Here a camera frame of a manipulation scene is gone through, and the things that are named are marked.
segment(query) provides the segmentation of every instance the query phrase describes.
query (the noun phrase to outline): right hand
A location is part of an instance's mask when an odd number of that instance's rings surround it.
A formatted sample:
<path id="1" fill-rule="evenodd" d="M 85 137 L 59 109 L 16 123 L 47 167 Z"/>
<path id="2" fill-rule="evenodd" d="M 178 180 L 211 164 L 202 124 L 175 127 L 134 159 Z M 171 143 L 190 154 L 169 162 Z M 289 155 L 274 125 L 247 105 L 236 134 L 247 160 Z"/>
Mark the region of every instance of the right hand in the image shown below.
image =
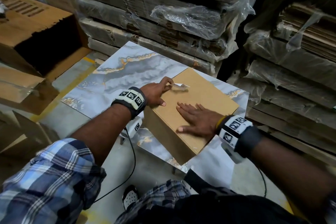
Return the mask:
<path id="1" fill-rule="evenodd" d="M 201 104 L 196 107 L 177 103 L 176 109 L 191 126 L 180 126 L 176 132 L 187 133 L 211 140 L 216 134 L 216 125 L 223 115 L 205 109 Z"/>

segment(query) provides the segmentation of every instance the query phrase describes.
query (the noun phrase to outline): forearm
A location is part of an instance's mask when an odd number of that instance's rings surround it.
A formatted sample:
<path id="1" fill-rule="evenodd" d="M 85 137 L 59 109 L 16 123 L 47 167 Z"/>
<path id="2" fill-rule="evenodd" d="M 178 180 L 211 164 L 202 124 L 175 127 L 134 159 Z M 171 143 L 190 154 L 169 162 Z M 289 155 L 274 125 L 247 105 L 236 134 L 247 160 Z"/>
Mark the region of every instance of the forearm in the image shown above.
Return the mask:
<path id="1" fill-rule="evenodd" d="M 268 138 L 253 149 L 250 159 L 307 217 L 324 217 L 323 204 L 336 191 L 332 175 Z"/>
<path id="2" fill-rule="evenodd" d="M 95 163 L 101 166 L 130 120 L 129 109 L 124 105 L 114 104 L 84 124 L 70 137 L 83 141 L 91 150 Z"/>

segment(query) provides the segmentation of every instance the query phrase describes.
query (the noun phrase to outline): concrete floor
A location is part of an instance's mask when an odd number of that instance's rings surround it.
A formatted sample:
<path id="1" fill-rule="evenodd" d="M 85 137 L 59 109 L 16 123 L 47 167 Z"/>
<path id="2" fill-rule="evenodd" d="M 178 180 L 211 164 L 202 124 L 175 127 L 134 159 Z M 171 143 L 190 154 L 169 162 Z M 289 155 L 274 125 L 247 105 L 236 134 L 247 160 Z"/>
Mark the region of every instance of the concrete floor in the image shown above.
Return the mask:
<path id="1" fill-rule="evenodd" d="M 61 103 L 60 99 L 95 69 L 92 59 L 93 57 L 89 54 L 53 82 L 53 86 L 60 91 L 60 94 L 41 115 L 31 115 L 20 110 L 16 111 L 33 121 L 39 121 L 54 129 L 60 138 L 67 137 L 79 126 L 86 123 L 89 118 Z M 0 110 L 6 111 L 12 110 L 12 108 L 0 104 Z M 178 170 L 174 175 L 172 174 L 172 167 L 169 164 L 147 153 L 140 147 L 135 146 L 134 149 L 136 152 L 134 174 L 126 184 L 85 211 L 84 214 L 88 218 L 87 223 L 113 223 L 124 210 L 121 198 L 124 189 L 130 184 L 134 184 L 138 191 L 143 194 L 153 186 L 162 184 L 168 179 L 183 179 L 183 173 Z M 104 195 L 122 183 L 132 171 L 133 163 L 133 154 L 129 142 L 126 140 L 123 145 L 120 145 L 117 140 L 103 164 L 107 177 L 103 181 L 99 196 Z M 266 176 L 265 178 L 267 198 L 290 211 L 283 193 Z M 262 177 L 252 162 L 246 160 L 235 166 L 231 189 L 244 195 L 264 195 L 265 187 Z"/>

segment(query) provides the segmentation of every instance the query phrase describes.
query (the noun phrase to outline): gray marble tile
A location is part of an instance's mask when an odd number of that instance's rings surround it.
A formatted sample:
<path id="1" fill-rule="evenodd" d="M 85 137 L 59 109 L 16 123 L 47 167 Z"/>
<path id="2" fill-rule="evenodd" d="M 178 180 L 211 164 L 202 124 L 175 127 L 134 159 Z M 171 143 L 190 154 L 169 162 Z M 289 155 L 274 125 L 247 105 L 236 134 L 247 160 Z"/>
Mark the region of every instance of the gray marble tile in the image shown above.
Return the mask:
<path id="1" fill-rule="evenodd" d="M 186 68 L 183 64 L 128 42 L 61 101 L 93 118 L 107 109 L 123 89 L 159 82 L 164 76 L 173 78 Z M 195 71 L 239 104 L 234 114 L 245 116 L 248 92 Z M 218 137 L 214 137 L 200 154 L 182 166 L 146 128 L 139 129 L 132 142 L 185 173 L 190 168 L 193 169 L 214 186 L 229 186 L 231 183 L 234 163 L 222 150 Z"/>

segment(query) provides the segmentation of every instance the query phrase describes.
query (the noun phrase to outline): left hand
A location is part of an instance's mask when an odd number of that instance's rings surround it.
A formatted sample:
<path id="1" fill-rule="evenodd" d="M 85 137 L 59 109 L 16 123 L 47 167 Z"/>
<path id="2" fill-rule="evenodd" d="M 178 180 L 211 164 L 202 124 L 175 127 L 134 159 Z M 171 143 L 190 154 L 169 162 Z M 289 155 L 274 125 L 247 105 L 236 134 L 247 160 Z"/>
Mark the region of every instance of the left hand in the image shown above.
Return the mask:
<path id="1" fill-rule="evenodd" d="M 166 102 L 163 101 L 161 98 L 161 95 L 171 89 L 171 84 L 173 84 L 173 79 L 169 77 L 164 77 L 161 82 L 159 83 L 149 83 L 145 86 L 142 86 L 140 90 L 144 93 L 144 95 L 147 98 L 147 105 L 149 106 L 155 106 L 155 105 L 162 105 L 166 106 Z"/>

